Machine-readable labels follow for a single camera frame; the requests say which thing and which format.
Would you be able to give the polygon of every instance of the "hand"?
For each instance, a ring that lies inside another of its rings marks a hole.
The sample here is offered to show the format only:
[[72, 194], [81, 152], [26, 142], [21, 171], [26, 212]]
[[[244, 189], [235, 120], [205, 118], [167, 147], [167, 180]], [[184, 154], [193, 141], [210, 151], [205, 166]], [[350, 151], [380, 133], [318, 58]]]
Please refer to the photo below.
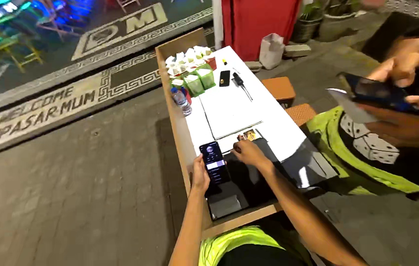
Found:
[[191, 191], [204, 194], [209, 186], [209, 176], [206, 172], [203, 154], [200, 154], [193, 161], [193, 180]]
[[[419, 96], [408, 96], [406, 100], [419, 106]], [[366, 124], [370, 131], [394, 146], [419, 147], [419, 116], [367, 105], [359, 106], [381, 120]]]
[[391, 78], [398, 87], [403, 88], [413, 84], [418, 67], [419, 52], [403, 53], [384, 61], [367, 78], [380, 82]]
[[234, 143], [234, 149], [231, 150], [231, 153], [243, 163], [253, 165], [255, 167], [259, 167], [267, 161], [270, 162], [259, 147], [248, 140], [242, 140]]

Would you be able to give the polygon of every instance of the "small black device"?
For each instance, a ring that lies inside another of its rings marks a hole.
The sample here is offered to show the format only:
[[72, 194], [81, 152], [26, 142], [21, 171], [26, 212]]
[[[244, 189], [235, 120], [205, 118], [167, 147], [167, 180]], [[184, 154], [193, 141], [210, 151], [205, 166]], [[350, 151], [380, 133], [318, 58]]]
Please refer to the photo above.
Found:
[[350, 87], [356, 102], [419, 115], [419, 107], [405, 101], [407, 92], [392, 82], [374, 81], [345, 72], [339, 73], [338, 77]]
[[231, 71], [230, 70], [221, 71], [221, 73], [219, 75], [219, 87], [229, 86], [230, 79], [231, 79]]
[[210, 142], [200, 146], [206, 171], [213, 184], [222, 184], [231, 180], [229, 171], [223, 159], [223, 154], [217, 142]]

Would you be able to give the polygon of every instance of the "person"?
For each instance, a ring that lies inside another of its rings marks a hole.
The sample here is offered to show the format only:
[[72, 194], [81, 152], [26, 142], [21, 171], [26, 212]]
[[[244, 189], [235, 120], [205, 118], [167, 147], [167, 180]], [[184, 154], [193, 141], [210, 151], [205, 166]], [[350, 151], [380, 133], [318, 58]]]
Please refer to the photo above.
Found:
[[[326, 217], [278, 172], [256, 144], [242, 140], [234, 144], [231, 152], [243, 163], [260, 171], [283, 211], [313, 252], [336, 265], [367, 265]], [[201, 241], [203, 206], [206, 204], [204, 195], [209, 182], [202, 155], [199, 155], [193, 163], [191, 190], [169, 266], [313, 265], [307, 250], [284, 249], [255, 226], [236, 228]]]
[[[419, 106], [419, 19], [367, 78], [394, 81]], [[419, 198], [419, 116], [359, 105], [379, 119], [357, 124], [336, 107], [306, 123], [310, 139], [339, 172], [325, 189], [340, 194], [405, 193]]]

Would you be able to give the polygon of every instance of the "black phone case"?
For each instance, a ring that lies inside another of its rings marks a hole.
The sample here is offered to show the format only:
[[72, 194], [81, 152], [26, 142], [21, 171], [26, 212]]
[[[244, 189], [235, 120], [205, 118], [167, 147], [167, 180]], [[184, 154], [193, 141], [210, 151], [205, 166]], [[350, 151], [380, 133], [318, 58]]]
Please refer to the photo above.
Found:
[[230, 70], [221, 71], [219, 75], [219, 87], [229, 86], [230, 80], [231, 80], [231, 71]]

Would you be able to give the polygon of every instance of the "card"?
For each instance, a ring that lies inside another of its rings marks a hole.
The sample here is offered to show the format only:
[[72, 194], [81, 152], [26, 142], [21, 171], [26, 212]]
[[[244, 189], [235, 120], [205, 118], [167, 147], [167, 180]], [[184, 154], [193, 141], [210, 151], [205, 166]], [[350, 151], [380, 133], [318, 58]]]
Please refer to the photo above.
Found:
[[259, 139], [259, 138], [261, 138], [261, 136], [260, 136], [258, 130], [254, 130], [254, 129], [248, 130], [248, 131], [244, 132], [243, 135], [237, 136], [238, 141], [241, 141], [241, 140], [253, 141], [253, 140], [256, 140], [256, 139]]

